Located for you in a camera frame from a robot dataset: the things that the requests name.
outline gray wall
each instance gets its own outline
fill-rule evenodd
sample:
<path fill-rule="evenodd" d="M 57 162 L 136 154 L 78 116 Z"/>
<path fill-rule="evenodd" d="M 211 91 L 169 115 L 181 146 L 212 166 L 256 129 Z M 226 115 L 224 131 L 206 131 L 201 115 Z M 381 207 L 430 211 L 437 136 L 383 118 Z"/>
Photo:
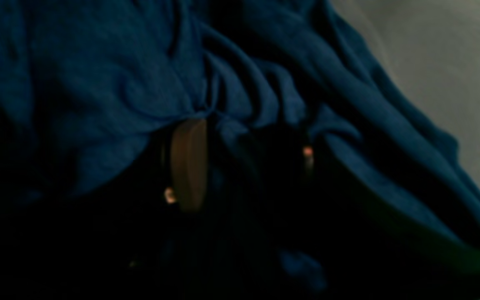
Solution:
<path fill-rule="evenodd" d="M 480 186 L 480 0 L 332 0 Z"/>

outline dark clothing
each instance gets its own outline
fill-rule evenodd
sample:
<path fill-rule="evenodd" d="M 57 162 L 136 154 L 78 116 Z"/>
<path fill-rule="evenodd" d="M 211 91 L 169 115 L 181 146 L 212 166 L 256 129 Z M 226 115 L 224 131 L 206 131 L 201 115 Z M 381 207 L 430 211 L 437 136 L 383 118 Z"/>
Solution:
<path fill-rule="evenodd" d="M 160 199 L 157 145 L 197 117 L 188 220 Z M 480 192 L 457 143 L 329 2 L 0 0 L 0 293 L 477 298 L 469 275 Z"/>

